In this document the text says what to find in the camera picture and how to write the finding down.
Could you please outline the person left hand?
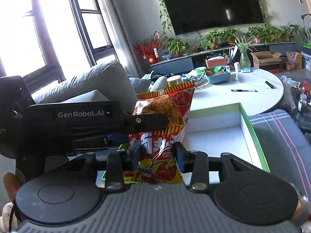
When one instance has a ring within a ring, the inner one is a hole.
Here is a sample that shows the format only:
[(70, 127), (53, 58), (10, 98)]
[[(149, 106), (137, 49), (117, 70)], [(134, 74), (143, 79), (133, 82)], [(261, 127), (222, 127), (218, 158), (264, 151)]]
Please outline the person left hand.
[(1, 212), (1, 232), (10, 232), (10, 214), (12, 212), (13, 201), (21, 184), (13, 173), (6, 173), (3, 177), (3, 183), (10, 202), (3, 207)]

